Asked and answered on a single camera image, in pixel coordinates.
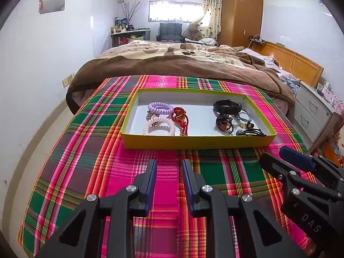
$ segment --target wooden wardrobe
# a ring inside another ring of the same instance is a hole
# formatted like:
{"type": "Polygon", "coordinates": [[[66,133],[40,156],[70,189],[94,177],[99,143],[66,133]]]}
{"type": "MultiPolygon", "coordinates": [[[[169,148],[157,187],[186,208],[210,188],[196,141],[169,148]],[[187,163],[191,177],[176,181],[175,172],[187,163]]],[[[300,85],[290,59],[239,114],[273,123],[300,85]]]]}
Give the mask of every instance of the wooden wardrobe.
{"type": "Polygon", "coordinates": [[[260,34],[262,17],[263,0],[222,0],[217,41],[231,47],[248,47],[249,36],[260,34]]]}

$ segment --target jewelry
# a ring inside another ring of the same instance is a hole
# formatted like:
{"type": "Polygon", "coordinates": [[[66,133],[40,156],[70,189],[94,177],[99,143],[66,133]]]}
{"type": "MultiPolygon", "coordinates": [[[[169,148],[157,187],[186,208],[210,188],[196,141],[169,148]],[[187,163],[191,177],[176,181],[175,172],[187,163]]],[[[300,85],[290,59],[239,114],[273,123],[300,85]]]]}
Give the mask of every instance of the jewelry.
{"type": "Polygon", "coordinates": [[[174,136],[175,125],[174,125],[173,121],[171,119],[167,118],[167,117],[153,117],[152,119],[148,120],[147,123],[143,127],[143,134],[144,135],[149,135],[148,129],[155,122],[165,122],[165,123],[167,123],[169,125],[169,127],[170,127],[170,132],[167,134],[167,136],[174,136]]]}
{"type": "MultiPolygon", "coordinates": [[[[152,119],[153,117],[159,117],[160,115],[159,114],[155,114],[153,112],[150,112],[149,110],[147,111],[147,116],[146,116],[146,120],[150,120],[152,119]]],[[[151,126],[152,127],[155,127],[156,125],[158,125],[159,123],[158,122],[154,122],[151,126]]]]}
{"type": "Polygon", "coordinates": [[[241,109],[242,113],[237,114],[235,117],[237,117],[240,121],[244,121],[244,122],[251,122],[252,118],[250,116],[250,114],[247,112],[247,110],[245,110],[244,108],[241,109]],[[240,114],[246,114],[248,118],[242,118],[240,116],[240,114]]]}
{"type": "Polygon", "coordinates": [[[261,131],[261,129],[249,129],[249,130],[238,130],[236,132],[237,136],[258,136],[265,137],[266,135],[261,131]]]}
{"type": "Polygon", "coordinates": [[[233,102],[232,100],[219,100],[213,106],[214,110],[220,114],[237,115],[242,109],[240,103],[233,102]]]}
{"type": "Polygon", "coordinates": [[[230,117],[228,114],[219,114],[216,118],[216,127],[222,132],[231,134],[234,132],[232,121],[233,117],[230,117]]]}
{"type": "Polygon", "coordinates": [[[255,125],[251,122],[247,122],[247,123],[240,123],[239,127],[243,129],[253,129],[255,125]]]}
{"type": "Polygon", "coordinates": [[[154,114],[171,114],[173,112],[173,107],[166,103],[153,102],[148,105],[150,112],[154,114]]]}
{"type": "Polygon", "coordinates": [[[175,107],[172,113],[172,121],[180,124],[182,128],[180,136],[187,136],[187,127],[189,125],[189,118],[186,115],[186,111],[182,107],[175,107]]]}

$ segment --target teddy bear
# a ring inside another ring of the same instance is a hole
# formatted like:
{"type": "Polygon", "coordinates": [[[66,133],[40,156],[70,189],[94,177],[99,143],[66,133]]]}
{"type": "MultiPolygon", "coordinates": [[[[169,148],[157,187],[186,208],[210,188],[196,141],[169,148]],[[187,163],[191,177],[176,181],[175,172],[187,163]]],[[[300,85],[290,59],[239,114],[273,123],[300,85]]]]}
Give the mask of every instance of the teddy bear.
{"type": "Polygon", "coordinates": [[[194,41],[199,41],[200,39],[202,39],[202,33],[198,30],[199,26],[200,25],[198,23],[191,23],[189,28],[187,29],[185,38],[194,41]]]}

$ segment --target brown blanket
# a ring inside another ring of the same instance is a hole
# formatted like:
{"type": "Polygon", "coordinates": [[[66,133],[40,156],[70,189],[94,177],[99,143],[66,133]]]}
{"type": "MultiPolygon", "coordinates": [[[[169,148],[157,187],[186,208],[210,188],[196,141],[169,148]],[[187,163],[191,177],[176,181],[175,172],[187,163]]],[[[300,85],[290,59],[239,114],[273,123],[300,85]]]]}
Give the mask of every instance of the brown blanket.
{"type": "Polygon", "coordinates": [[[75,114],[104,79],[125,75],[175,75],[248,84],[289,106],[294,104],[290,88],[263,60],[229,46],[133,41],[109,49],[80,68],[66,95],[70,110],[75,114]]]}

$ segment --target electrical outlet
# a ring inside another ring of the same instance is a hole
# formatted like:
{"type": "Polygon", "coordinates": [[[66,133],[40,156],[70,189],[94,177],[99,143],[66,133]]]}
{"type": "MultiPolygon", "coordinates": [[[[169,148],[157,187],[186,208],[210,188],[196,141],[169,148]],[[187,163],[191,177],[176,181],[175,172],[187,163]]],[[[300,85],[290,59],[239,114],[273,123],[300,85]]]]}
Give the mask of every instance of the electrical outlet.
{"type": "Polygon", "coordinates": [[[68,79],[67,78],[65,78],[63,81],[62,81],[62,83],[63,83],[63,86],[64,87],[66,87],[66,86],[68,86],[68,79]]]}
{"type": "Polygon", "coordinates": [[[68,81],[68,84],[70,84],[72,82],[72,79],[73,79],[73,76],[72,75],[69,75],[67,77],[67,81],[68,81]]]}

